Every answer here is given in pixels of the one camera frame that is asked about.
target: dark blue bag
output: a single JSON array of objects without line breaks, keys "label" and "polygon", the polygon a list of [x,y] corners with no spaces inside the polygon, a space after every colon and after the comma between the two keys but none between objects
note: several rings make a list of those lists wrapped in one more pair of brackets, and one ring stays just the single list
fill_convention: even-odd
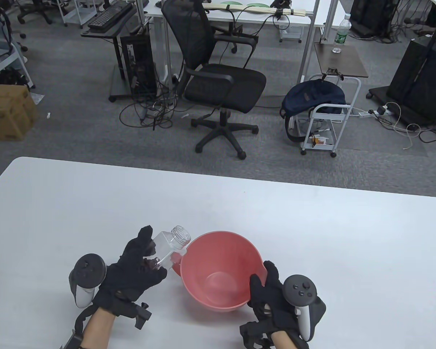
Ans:
[{"label": "dark blue bag", "polygon": [[[324,103],[346,104],[346,96],[339,86],[322,79],[304,81],[289,90],[283,99],[279,115],[284,119],[286,134],[291,141],[303,142],[305,136],[295,137],[289,134],[290,118]],[[325,107],[318,111],[321,113],[340,114],[342,109]]]}]

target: black chair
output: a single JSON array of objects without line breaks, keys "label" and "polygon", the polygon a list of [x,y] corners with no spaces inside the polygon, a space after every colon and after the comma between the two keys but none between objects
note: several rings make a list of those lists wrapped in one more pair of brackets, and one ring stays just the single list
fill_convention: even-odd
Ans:
[{"label": "black chair", "polygon": [[[251,111],[265,88],[266,77],[262,73],[245,69],[258,37],[215,35],[215,28],[210,25],[201,0],[166,0],[161,11],[178,41],[185,62],[185,71],[177,86],[178,96],[184,96],[196,104],[220,109],[219,121],[205,120],[210,114],[190,121],[193,127],[201,125],[212,129],[196,145],[196,153],[201,153],[205,144],[223,135],[233,145],[238,157],[245,159],[246,153],[232,132],[250,130],[256,135],[258,126],[228,123],[228,118],[231,115],[229,109],[242,113]],[[250,45],[252,51],[244,67],[209,64],[217,41]]]},{"label": "black chair", "polygon": [[[18,2],[19,11],[21,12],[17,16],[17,20],[21,24],[25,24],[24,16],[29,15],[30,13],[40,13],[42,17],[44,17],[45,21],[48,24],[52,24],[52,20],[48,18],[46,11],[58,9],[58,4],[56,1],[44,1],[44,0],[32,0],[32,4],[20,5]],[[62,6],[61,10],[63,15],[68,14],[66,9]]]}]

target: metal cart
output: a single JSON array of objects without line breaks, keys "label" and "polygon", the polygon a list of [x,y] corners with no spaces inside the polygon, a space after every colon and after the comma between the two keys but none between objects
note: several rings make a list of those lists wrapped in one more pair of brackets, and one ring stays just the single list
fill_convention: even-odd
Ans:
[{"label": "metal cart", "polygon": [[[309,80],[312,80],[313,78],[320,78],[323,74],[315,74],[312,75]],[[328,75],[327,78],[336,78],[337,82],[336,85],[341,87],[341,78],[336,75]],[[362,83],[359,78],[356,77],[344,77],[344,80],[354,80],[357,83],[357,89],[355,91],[354,98],[352,100],[352,103],[350,104],[330,104],[330,103],[324,103],[320,104],[315,107],[311,112],[309,112],[309,118],[308,118],[308,127],[306,132],[306,137],[303,142],[300,143],[300,153],[301,155],[305,155],[307,153],[306,149],[314,149],[314,150],[330,150],[331,151],[331,157],[336,157],[336,149],[338,148],[339,141],[341,140],[342,133],[344,132],[344,128],[346,127],[347,121],[349,120],[349,116],[352,113],[352,109],[354,106],[354,103],[357,99],[357,96],[359,95],[360,87],[362,86]],[[319,110],[323,107],[336,107],[336,108],[342,108],[341,114],[330,114],[330,113],[321,113]],[[297,129],[297,133],[299,135],[303,135],[303,132],[301,131],[301,121],[306,116],[304,115],[297,115],[295,116],[295,126]],[[321,121],[328,121],[328,127],[324,128],[321,131],[314,132],[316,130],[313,129],[313,123],[317,120]],[[339,132],[339,135],[336,135],[336,131],[334,130],[334,125],[332,123],[333,120],[339,120],[342,122],[341,131]],[[316,144],[316,138],[318,136],[326,138],[325,144]]]},{"label": "metal cart", "polygon": [[68,27],[68,23],[75,23],[79,24],[80,28],[82,29],[82,26],[88,20],[97,15],[97,6],[95,5],[95,0],[92,0],[92,4],[86,0],[73,0],[74,10],[68,12],[66,15],[64,15],[61,10],[63,1],[57,0],[57,3],[65,27]]}]

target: water bottle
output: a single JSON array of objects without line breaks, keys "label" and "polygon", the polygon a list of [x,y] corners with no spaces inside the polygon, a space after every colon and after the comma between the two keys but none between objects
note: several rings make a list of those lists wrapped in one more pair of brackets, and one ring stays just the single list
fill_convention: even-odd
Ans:
[{"label": "water bottle", "polygon": [[146,257],[148,266],[152,269],[158,269],[161,266],[170,269],[186,253],[185,247],[188,243],[190,243],[190,235],[180,225],[175,226],[170,232],[162,231],[153,239],[148,248],[154,251],[151,256]]},{"label": "water bottle", "polygon": [[349,33],[349,29],[351,28],[351,22],[349,22],[349,19],[351,19],[351,14],[346,13],[346,16],[344,16],[341,24],[339,24],[338,33],[336,34],[336,38],[334,39],[334,53],[340,53],[342,51],[342,46],[346,42],[347,34]]}]

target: forearm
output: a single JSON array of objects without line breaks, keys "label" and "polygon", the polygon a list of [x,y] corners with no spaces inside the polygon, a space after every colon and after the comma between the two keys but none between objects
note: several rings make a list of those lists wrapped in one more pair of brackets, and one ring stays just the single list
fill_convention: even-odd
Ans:
[{"label": "forearm", "polygon": [[85,326],[81,347],[85,349],[107,349],[115,318],[112,313],[98,308]]},{"label": "forearm", "polygon": [[286,332],[278,331],[271,334],[276,349],[298,349]]}]

